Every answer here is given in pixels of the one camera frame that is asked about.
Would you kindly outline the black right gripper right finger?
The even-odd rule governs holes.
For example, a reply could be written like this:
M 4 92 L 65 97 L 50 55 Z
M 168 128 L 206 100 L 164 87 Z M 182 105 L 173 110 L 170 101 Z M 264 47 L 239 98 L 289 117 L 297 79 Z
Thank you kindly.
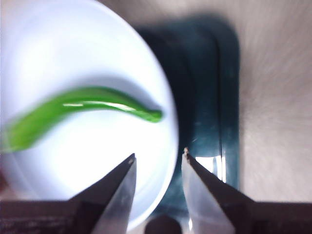
M 257 202 L 182 155 L 182 182 L 196 234 L 310 234 L 311 203 Z

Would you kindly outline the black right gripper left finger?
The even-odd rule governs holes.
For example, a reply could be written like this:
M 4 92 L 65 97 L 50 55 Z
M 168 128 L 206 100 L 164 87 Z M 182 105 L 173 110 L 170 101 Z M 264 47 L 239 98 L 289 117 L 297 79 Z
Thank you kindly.
M 131 154 L 106 176 L 66 200 L 4 200 L 2 234 L 124 234 L 137 175 Z

